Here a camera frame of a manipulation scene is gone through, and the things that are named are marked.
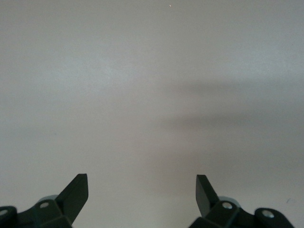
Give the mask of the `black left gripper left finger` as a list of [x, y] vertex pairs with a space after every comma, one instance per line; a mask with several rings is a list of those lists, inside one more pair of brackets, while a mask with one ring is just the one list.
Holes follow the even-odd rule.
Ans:
[[78, 174], [59, 195], [40, 199], [26, 211], [14, 206], [0, 208], [2, 228], [71, 228], [88, 200], [87, 174]]

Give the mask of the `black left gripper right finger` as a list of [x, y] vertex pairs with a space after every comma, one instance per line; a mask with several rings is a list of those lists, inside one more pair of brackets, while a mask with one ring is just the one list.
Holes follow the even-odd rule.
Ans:
[[191, 228], [293, 228], [281, 212], [257, 208], [254, 214], [243, 210], [235, 201], [219, 198], [206, 175], [196, 177], [196, 202], [201, 216]]

